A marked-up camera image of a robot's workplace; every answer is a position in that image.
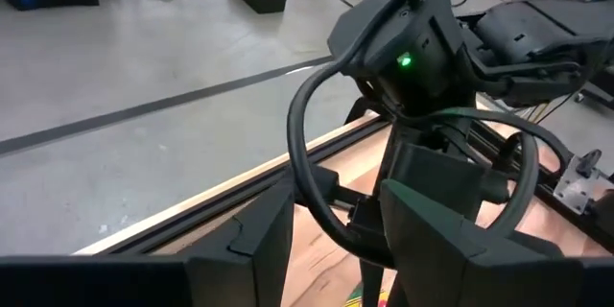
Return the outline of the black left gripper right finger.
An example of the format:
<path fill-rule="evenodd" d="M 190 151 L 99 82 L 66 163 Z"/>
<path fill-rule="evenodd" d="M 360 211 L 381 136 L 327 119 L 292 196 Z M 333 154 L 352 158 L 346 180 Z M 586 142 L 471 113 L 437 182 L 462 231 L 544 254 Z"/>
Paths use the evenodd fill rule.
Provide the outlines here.
<path fill-rule="evenodd" d="M 412 306 L 562 306 L 561 267 L 388 179 L 381 206 L 398 278 Z"/>

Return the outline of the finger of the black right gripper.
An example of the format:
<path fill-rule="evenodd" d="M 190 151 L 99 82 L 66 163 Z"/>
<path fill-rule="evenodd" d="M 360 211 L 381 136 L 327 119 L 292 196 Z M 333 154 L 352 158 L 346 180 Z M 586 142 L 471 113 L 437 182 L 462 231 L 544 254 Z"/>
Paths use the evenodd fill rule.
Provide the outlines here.
<path fill-rule="evenodd" d="M 363 283 L 362 306 L 377 307 L 384 269 L 364 260 L 359 264 Z"/>

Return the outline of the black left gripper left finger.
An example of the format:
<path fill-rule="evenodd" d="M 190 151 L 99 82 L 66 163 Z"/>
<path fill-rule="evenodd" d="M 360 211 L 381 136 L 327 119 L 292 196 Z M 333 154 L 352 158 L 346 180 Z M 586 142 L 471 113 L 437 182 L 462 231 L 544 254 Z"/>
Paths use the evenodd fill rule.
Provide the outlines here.
<path fill-rule="evenodd" d="M 194 306 L 279 307 L 293 241 L 294 184 L 280 179 L 184 249 Z"/>

